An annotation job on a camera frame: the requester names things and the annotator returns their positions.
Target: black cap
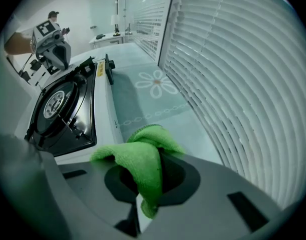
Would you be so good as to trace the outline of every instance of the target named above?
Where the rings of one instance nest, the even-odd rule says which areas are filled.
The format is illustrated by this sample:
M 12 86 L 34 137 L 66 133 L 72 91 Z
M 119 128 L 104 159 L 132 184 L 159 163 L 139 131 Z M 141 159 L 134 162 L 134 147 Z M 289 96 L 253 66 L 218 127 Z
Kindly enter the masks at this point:
M 48 14 L 48 18 L 50 19 L 50 18 L 55 18 L 55 17 L 57 17 L 57 14 L 59 14 L 59 12 L 58 11 L 51 11 L 49 14 Z

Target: white flower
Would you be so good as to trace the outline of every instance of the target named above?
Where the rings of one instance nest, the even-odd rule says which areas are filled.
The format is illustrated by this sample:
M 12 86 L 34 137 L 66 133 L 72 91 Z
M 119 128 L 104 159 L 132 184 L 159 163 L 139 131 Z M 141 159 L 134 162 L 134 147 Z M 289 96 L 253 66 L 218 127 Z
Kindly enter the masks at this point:
M 163 72 L 161 70 L 155 70 L 152 77 L 151 75 L 141 72 L 138 74 L 140 78 L 145 81 L 139 81 L 135 83 L 136 88 L 147 88 L 151 87 L 150 95 L 154 99 L 162 97 L 162 88 L 170 94 L 177 94 L 178 90 L 173 85 L 171 80 L 165 76 L 163 77 Z

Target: white venetian blind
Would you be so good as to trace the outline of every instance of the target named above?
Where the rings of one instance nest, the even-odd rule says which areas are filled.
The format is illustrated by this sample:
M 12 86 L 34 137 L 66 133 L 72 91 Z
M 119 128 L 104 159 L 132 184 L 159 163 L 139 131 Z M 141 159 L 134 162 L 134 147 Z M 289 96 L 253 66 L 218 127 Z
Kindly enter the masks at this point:
M 126 0 L 126 28 L 132 35 L 126 42 L 134 42 L 152 59 L 158 61 L 170 0 Z
M 306 189 L 306 31 L 283 0 L 181 0 L 164 69 L 225 166 L 282 208 Z

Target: microfiber cloth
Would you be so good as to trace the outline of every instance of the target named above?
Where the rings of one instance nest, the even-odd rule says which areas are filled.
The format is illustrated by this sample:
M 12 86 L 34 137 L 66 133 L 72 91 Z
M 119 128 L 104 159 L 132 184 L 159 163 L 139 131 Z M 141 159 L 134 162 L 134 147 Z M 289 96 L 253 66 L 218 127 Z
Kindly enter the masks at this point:
M 170 153 L 185 153 L 166 129 L 151 124 L 133 133 L 126 143 L 100 147 L 90 158 L 90 161 L 96 161 L 113 155 L 115 162 L 131 173 L 144 199 L 142 211 L 150 219 L 154 218 L 157 201 L 162 195 L 163 175 L 157 148 Z

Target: yellow sticker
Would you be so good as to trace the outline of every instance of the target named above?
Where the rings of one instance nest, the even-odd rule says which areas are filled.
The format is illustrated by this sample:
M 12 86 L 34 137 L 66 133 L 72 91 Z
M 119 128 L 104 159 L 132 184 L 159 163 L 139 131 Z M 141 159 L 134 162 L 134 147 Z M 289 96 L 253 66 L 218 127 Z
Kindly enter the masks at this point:
M 97 69 L 97 77 L 101 77 L 104 72 L 104 63 L 101 61 L 98 63 L 98 69 Z

